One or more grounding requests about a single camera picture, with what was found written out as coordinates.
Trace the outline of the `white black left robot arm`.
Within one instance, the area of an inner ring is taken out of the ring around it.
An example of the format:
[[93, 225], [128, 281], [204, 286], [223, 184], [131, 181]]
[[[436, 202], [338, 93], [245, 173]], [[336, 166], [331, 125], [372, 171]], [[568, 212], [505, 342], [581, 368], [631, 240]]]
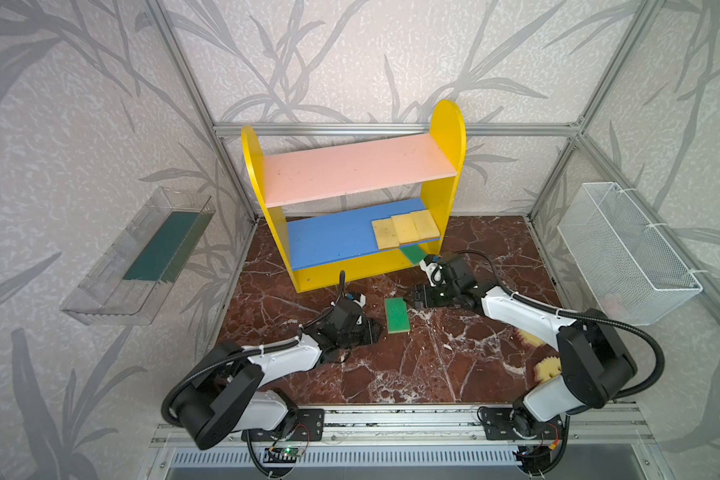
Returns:
[[262, 387], [378, 343], [383, 326], [365, 314], [364, 302], [362, 295], [344, 296], [287, 340], [218, 344], [167, 393], [160, 407], [163, 420], [186, 430], [201, 450], [235, 432], [250, 439], [258, 431], [278, 438], [294, 433], [299, 407], [281, 390]]

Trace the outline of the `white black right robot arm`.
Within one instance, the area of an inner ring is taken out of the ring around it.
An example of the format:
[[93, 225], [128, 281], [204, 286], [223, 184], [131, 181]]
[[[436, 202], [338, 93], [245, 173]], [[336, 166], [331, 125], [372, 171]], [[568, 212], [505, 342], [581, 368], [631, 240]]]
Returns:
[[[428, 254], [419, 267], [425, 283], [407, 298], [416, 309], [457, 308], [503, 322], [553, 348], [561, 372], [516, 400], [504, 420], [483, 418], [483, 423], [510, 429], [521, 438], [536, 438], [544, 424], [562, 415], [599, 409], [608, 402], [641, 393], [662, 377], [666, 358], [650, 334], [633, 325], [608, 318], [596, 309], [586, 312], [560, 309], [510, 290], [502, 281], [479, 281], [464, 252], [444, 258]], [[654, 366], [634, 386], [628, 383], [638, 366], [622, 333], [643, 340], [652, 350]]]

